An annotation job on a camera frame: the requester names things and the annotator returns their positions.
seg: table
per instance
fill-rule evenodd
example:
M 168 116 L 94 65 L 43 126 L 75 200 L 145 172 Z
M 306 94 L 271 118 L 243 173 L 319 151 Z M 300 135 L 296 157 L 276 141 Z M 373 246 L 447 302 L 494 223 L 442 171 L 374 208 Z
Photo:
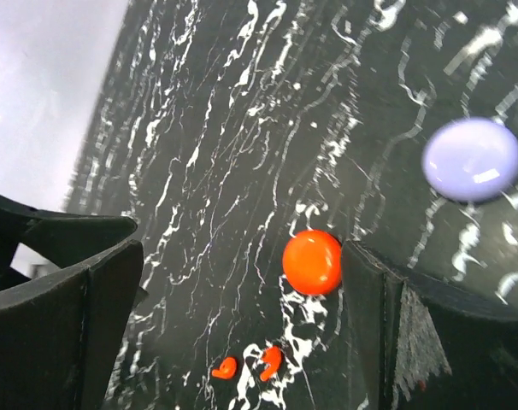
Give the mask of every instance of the table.
M 368 408 L 343 291 L 281 276 L 307 228 L 518 307 L 518 182 L 461 206 L 421 175 L 470 115 L 518 137 L 518 2 L 134 2 L 68 206 L 132 216 L 145 246 L 106 408 Z

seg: marble tabletop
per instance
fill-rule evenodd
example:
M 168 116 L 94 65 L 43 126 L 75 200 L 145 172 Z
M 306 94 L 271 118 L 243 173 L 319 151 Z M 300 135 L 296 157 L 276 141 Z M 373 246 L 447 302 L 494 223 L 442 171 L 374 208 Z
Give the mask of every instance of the marble tabletop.
M 134 1 L 68 203 L 133 217 L 145 247 L 105 407 L 367 409 L 343 291 L 282 275 L 307 228 L 518 307 L 518 181 L 459 205 L 421 174 L 472 115 L 518 137 L 517 0 Z

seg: purple ball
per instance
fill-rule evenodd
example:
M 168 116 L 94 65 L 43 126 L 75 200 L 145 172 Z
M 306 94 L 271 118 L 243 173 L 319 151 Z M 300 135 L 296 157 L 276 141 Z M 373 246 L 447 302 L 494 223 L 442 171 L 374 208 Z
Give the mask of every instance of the purple ball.
M 508 128 L 491 120 L 457 120 L 430 138 L 422 170 L 428 183 L 453 201 L 491 199 L 518 175 L 518 141 Z

